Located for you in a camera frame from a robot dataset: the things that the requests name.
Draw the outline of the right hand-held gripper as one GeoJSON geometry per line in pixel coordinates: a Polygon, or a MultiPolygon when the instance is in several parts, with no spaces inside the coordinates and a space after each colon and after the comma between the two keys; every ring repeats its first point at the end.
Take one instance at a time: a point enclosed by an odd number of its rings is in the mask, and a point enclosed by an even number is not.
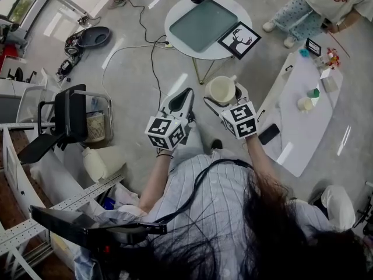
{"type": "Polygon", "coordinates": [[[254,105],[249,100],[248,91],[240,83],[235,82],[235,96],[227,104],[219,104],[211,97],[204,97],[203,101],[236,139],[257,133],[254,105]]]}

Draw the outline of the cream tall cup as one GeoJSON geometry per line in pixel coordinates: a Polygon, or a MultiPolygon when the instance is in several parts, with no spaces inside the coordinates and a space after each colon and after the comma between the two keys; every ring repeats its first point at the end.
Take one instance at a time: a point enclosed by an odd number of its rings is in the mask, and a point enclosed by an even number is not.
{"type": "Polygon", "coordinates": [[[312,99],[309,97],[300,98],[297,102],[299,111],[310,111],[314,108],[312,99]]]}

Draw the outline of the person's left forearm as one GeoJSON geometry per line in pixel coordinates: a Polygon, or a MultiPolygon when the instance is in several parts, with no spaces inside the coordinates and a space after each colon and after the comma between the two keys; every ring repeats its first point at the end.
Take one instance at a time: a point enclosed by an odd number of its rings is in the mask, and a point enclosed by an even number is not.
{"type": "MultiPolygon", "coordinates": [[[[172,154],[169,150],[160,150],[159,153],[172,154]]],[[[138,208],[145,214],[148,214],[156,202],[163,196],[167,184],[168,172],[170,168],[171,158],[161,156],[156,158],[156,162],[148,182],[140,195],[138,208]]]]}

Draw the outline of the black framed window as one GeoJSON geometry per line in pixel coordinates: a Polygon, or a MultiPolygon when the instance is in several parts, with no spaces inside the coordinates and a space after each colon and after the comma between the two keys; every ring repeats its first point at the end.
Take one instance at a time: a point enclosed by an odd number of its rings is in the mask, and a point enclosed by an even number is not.
{"type": "Polygon", "coordinates": [[[21,24],[36,0],[0,0],[0,19],[21,24]]]}

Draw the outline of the grey mesh chair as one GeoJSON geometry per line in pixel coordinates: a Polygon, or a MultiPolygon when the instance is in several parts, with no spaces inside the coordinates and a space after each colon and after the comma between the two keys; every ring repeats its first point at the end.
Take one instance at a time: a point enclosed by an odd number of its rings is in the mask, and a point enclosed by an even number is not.
{"type": "Polygon", "coordinates": [[[50,120],[53,105],[47,104],[41,111],[41,118],[38,118],[38,105],[40,102],[54,101],[57,93],[46,89],[44,85],[28,87],[24,90],[17,111],[17,123],[36,123],[41,120],[46,123],[50,120]]]}

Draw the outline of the white perforated shelving rack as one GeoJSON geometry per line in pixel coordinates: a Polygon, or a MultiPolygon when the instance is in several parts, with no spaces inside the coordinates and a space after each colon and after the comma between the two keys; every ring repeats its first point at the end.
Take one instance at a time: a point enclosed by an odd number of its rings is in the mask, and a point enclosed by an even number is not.
{"type": "MultiPolygon", "coordinates": [[[[26,176],[9,131],[11,129],[33,128],[35,126],[33,123],[0,124],[0,130],[2,131],[3,172],[18,206],[20,206],[26,217],[25,221],[9,229],[5,229],[0,223],[0,256],[7,255],[5,268],[12,279],[17,278],[19,276],[18,272],[22,270],[32,279],[40,280],[40,276],[33,268],[51,254],[55,254],[68,268],[73,268],[75,246],[51,233],[31,218],[30,207],[32,205],[41,207],[44,203],[26,176]]],[[[68,186],[62,192],[62,201],[54,205],[53,209],[76,211],[84,206],[93,205],[95,211],[99,211],[101,207],[94,198],[108,191],[124,179],[120,172],[116,172],[109,178],[83,189],[57,158],[54,158],[53,161],[57,169],[54,175],[61,177],[62,185],[68,186]]]]}

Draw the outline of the person's right forearm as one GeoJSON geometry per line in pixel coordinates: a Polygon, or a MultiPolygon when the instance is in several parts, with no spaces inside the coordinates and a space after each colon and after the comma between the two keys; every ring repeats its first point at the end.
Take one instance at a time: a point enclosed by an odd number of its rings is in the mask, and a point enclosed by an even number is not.
{"type": "Polygon", "coordinates": [[[260,190],[281,192],[281,186],[270,159],[263,150],[257,135],[245,139],[252,166],[256,174],[256,183],[260,190]]]}

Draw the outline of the white mug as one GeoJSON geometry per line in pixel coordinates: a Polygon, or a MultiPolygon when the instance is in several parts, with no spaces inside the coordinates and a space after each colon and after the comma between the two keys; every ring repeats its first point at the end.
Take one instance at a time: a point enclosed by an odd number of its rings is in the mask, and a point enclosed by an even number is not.
{"type": "Polygon", "coordinates": [[[235,82],[237,76],[218,76],[212,79],[205,87],[205,97],[220,104],[230,102],[235,96],[235,82]]]}

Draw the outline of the small black picture frame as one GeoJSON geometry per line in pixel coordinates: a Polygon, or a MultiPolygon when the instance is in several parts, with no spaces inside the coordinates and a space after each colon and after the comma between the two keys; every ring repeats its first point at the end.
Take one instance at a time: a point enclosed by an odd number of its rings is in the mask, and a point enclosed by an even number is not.
{"type": "Polygon", "coordinates": [[[321,56],[322,47],[319,44],[317,44],[316,42],[314,42],[313,40],[311,40],[310,38],[306,39],[304,47],[309,52],[311,52],[314,55],[316,55],[317,57],[321,56]]]}

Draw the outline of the cream lattice waste basket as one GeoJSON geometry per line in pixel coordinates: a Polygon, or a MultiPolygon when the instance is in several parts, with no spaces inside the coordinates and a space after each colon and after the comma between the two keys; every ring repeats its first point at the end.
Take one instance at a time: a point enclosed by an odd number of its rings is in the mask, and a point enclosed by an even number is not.
{"type": "Polygon", "coordinates": [[[102,111],[87,113],[87,132],[85,142],[100,142],[105,139],[105,118],[102,111]]]}

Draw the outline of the clear bottle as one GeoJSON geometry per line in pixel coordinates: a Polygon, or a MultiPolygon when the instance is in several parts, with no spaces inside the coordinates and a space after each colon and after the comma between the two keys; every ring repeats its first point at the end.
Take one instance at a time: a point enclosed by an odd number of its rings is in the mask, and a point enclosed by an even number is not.
{"type": "Polygon", "coordinates": [[[318,68],[324,68],[328,65],[329,58],[327,55],[321,55],[316,58],[314,58],[314,65],[318,68]]]}

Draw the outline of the black smartphone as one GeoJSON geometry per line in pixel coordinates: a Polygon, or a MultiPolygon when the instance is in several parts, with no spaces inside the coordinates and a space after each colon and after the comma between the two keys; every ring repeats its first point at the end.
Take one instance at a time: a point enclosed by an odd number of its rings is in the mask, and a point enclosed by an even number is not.
{"type": "Polygon", "coordinates": [[[280,130],[276,124],[268,126],[264,131],[262,131],[258,138],[262,145],[268,144],[273,138],[280,134],[280,130]]]}

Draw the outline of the vase of red flowers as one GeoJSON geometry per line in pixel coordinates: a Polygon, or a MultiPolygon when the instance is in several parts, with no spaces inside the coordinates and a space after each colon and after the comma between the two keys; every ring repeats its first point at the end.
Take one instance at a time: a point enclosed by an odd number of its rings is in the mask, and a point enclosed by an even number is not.
{"type": "Polygon", "coordinates": [[[335,48],[327,48],[327,65],[332,68],[337,68],[340,66],[340,57],[338,55],[338,52],[335,48]]]}

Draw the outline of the person's striped shirt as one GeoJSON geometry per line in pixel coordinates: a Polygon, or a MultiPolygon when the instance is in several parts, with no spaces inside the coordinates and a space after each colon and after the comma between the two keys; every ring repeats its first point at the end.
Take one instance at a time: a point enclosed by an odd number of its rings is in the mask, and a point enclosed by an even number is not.
{"type": "Polygon", "coordinates": [[[351,229],[336,229],[326,209],[260,190],[252,163],[213,150],[173,155],[163,196],[145,214],[125,204],[103,216],[164,222],[167,233],[122,245],[119,280],[272,280],[366,276],[364,250],[351,229]]]}

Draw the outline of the round white side table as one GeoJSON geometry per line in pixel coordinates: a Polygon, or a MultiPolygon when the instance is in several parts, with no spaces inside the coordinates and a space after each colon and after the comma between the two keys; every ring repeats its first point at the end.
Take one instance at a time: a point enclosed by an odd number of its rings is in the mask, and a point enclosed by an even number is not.
{"type": "MultiPolygon", "coordinates": [[[[218,4],[222,5],[226,9],[230,10],[232,13],[237,15],[238,22],[243,22],[250,28],[253,27],[251,17],[249,16],[248,12],[236,1],[234,0],[214,0],[218,4]]],[[[204,50],[203,52],[195,52],[191,48],[189,48],[186,44],[184,44],[181,40],[176,38],[173,34],[171,34],[169,28],[170,26],[176,22],[180,17],[184,14],[189,12],[191,9],[196,7],[197,4],[191,2],[191,0],[180,0],[177,2],[171,10],[168,12],[165,22],[164,22],[164,30],[166,33],[167,40],[182,54],[189,56],[192,59],[197,80],[200,84],[206,82],[206,79],[212,76],[210,71],[207,71],[204,77],[201,77],[198,71],[198,63],[197,60],[205,60],[210,61],[211,64],[214,64],[217,60],[223,59],[231,59],[233,55],[231,52],[227,51],[224,47],[222,47],[217,41],[214,42],[209,48],[204,50]]]]}

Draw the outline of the white marble low table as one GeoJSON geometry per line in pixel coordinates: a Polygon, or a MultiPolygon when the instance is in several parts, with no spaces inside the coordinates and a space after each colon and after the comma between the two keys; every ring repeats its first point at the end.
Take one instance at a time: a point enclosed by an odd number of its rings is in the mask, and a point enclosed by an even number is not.
{"type": "Polygon", "coordinates": [[[264,150],[266,154],[296,177],[302,175],[313,157],[336,107],[343,75],[337,69],[330,72],[336,90],[323,83],[319,69],[311,57],[299,52],[289,53],[272,88],[257,111],[259,131],[276,124],[279,134],[271,139],[264,150]],[[298,108],[298,102],[313,88],[320,91],[314,108],[298,108]]]}

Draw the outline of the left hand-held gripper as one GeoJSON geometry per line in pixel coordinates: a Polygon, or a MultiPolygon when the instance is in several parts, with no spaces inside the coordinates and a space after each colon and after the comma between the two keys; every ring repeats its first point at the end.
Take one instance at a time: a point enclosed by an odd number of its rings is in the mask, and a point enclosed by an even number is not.
{"type": "Polygon", "coordinates": [[[189,87],[162,102],[157,115],[150,118],[145,129],[152,146],[173,151],[179,144],[187,144],[190,123],[195,121],[194,97],[194,91],[189,87]]]}

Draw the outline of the person's legs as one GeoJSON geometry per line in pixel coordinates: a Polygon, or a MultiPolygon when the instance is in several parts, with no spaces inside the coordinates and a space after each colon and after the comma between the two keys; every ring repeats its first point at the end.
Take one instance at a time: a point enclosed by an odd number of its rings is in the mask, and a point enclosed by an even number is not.
{"type": "Polygon", "coordinates": [[[219,139],[214,139],[209,149],[205,147],[196,122],[190,122],[186,129],[189,131],[186,143],[179,144],[173,153],[176,159],[186,160],[197,155],[211,153],[213,150],[223,149],[223,143],[219,139]]]}

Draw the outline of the metal frame clear bin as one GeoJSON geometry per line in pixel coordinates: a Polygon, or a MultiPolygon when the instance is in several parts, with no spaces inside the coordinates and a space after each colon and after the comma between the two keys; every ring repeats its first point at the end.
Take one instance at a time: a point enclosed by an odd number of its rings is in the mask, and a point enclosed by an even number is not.
{"type": "Polygon", "coordinates": [[[107,139],[107,142],[111,142],[114,139],[114,121],[113,121],[113,106],[112,106],[112,99],[107,94],[101,94],[101,93],[93,93],[88,92],[85,90],[74,90],[74,94],[78,95],[85,95],[85,96],[91,96],[91,97],[99,97],[104,99],[107,102],[107,108],[108,108],[108,122],[109,122],[109,137],[107,139]]]}

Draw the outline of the black floor device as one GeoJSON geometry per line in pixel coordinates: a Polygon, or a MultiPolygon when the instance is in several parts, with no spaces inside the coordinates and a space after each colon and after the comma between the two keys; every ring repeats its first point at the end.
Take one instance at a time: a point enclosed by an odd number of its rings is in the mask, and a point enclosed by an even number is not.
{"type": "Polygon", "coordinates": [[[72,62],[69,59],[66,59],[62,62],[62,64],[58,68],[57,76],[59,76],[60,78],[63,76],[66,76],[71,72],[72,69],[73,69],[72,62]]]}

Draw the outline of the black tripod stand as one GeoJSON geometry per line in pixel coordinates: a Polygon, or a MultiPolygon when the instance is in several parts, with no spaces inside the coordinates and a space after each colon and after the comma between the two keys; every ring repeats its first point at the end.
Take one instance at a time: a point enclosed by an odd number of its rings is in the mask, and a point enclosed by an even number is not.
{"type": "Polygon", "coordinates": [[[369,187],[371,192],[367,195],[365,203],[363,203],[363,209],[357,210],[357,219],[353,228],[356,228],[361,223],[368,222],[373,214],[373,182],[366,181],[365,186],[369,187]]]}

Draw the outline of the black deer picture frame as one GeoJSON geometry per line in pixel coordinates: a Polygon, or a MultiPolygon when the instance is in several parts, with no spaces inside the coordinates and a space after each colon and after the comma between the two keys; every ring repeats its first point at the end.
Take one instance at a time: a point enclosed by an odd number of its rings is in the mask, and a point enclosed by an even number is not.
{"type": "Polygon", "coordinates": [[[235,24],[217,42],[241,60],[261,39],[261,36],[243,22],[235,24]]]}

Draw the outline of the black office chair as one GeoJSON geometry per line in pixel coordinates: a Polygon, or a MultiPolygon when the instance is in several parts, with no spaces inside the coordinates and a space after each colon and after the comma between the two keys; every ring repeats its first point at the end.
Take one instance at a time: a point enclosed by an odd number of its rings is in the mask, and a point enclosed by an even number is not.
{"type": "Polygon", "coordinates": [[[54,130],[51,134],[44,133],[41,122],[38,121],[38,137],[17,155],[21,163],[36,163],[53,146],[65,149],[68,144],[87,139],[86,96],[78,93],[79,90],[85,91],[86,85],[72,86],[58,93],[54,101],[42,101],[38,104],[38,115],[45,105],[54,106],[54,130]]]}

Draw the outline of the white cushion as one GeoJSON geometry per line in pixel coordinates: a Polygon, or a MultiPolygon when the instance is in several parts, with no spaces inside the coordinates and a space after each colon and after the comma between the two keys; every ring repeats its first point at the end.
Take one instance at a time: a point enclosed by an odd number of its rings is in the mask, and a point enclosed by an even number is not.
{"type": "Polygon", "coordinates": [[[124,155],[118,146],[99,149],[86,148],[83,150],[82,156],[83,165],[95,183],[120,171],[125,164],[124,155]]]}

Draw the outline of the grey card box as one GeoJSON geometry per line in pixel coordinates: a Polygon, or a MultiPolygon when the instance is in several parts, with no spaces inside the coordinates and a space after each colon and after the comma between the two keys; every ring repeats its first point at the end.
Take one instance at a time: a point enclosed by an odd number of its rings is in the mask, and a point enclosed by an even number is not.
{"type": "Polygon", "coordinates": [[[321,72],[320,80],[322,82],[325,92],[327,93],[332,93],[339,89],[337,82],[333,77],[331,68],[327,68],[321,72]]]}

